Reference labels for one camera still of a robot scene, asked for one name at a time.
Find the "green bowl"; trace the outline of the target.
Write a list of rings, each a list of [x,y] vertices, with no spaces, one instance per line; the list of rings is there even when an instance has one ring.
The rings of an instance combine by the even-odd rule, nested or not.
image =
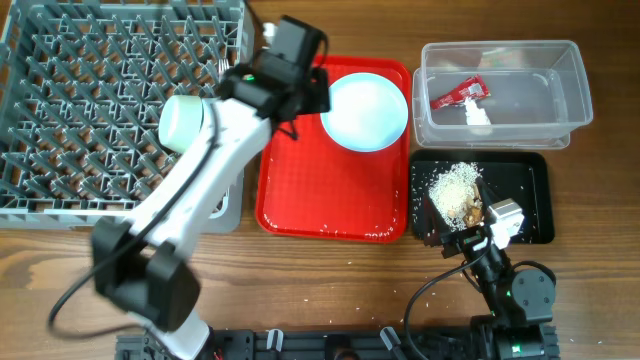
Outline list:
[[[200,133],[202,100],[197,96],[172,95],[162,108],[158,137],[162,146],[185,153]]]

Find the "red sauce packet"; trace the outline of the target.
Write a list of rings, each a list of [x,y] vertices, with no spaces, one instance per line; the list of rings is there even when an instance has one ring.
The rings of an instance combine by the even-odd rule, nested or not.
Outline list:
[[[491,95],[488,86],[480,75],[474,75],[456,86],[453,90],[430,102],[432,110],[463,104],[466,100],[481,100]]]

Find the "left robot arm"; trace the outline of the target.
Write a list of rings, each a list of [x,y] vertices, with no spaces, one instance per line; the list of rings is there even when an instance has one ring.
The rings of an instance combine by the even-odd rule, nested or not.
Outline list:
[[[213,331],[195,305],[201,286],[189,268],[199,234],[245,165],[282,124],[330,109],[328,51],[318,28],[282,16],[271,44],[225,70],[211,98],[170,97],[159,138],[178,162],[121,220],[91,233],[96,292],[134,315],[176,359],[211,358]]]

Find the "rice and food scraps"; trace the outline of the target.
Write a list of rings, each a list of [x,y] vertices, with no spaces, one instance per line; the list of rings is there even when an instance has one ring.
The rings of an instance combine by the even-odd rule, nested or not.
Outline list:
[[[483,221],[483,202],[476,182],[480,178],[476,163],[459,162],[429,186],[429,198],[450,230],[462,231]]]

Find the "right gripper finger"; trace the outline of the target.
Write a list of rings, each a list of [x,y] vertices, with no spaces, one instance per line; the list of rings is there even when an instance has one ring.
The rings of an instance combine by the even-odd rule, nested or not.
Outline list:
[[[497,194],[491,187],[481,178],[475,180],[481,201],[482,220],[479,222],[480,227],[491,225],[497,221],[498,215],[495,205],[500,202]]]
[[[436,208],[428,193],[423,197],[424,243],[428,246],[441,246],[448,243],[453,232]]]

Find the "white napkin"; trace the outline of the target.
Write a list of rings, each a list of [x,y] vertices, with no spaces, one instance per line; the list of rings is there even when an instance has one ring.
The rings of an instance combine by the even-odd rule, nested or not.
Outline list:
[[[479,136],[488,136],[493,130],[491,122],[486,111],[479,108],[476,101],[472,98],[464,100],[466,123],[470,127],[470,131]]]

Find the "light blue plate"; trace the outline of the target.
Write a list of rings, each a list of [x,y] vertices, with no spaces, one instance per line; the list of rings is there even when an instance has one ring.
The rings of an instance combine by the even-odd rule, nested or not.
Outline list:
[[[401,90],[389,79],[359,72],[329,87],[331,109],[320,115],[327,135],[355,152],[371,153],[393,145],[405,132],[409,109]]]

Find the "white plastic fork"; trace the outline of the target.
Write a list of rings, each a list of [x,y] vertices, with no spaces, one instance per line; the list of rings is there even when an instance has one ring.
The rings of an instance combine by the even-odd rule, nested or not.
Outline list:
[[[220,59],[217,62],[217,68],[219,73],[224,73],[230,68],[229,61],[226,58]]]

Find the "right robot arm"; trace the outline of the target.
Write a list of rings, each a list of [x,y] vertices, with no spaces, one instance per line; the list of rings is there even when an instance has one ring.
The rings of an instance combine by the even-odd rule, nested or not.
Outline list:
[[[432,359],[557,359],[550,325],[557,278],[538,262],[511,262],[506,247],[523,225],[523,209],[511,198],[498,199],[481,179],[476,186],[483,220],[454,231],[425,198],[426,237],[443,246],[445,258],[464,257],[457,272],[482,294],[490,313],[473,316],[467,327],[429,330],[416,347]]]

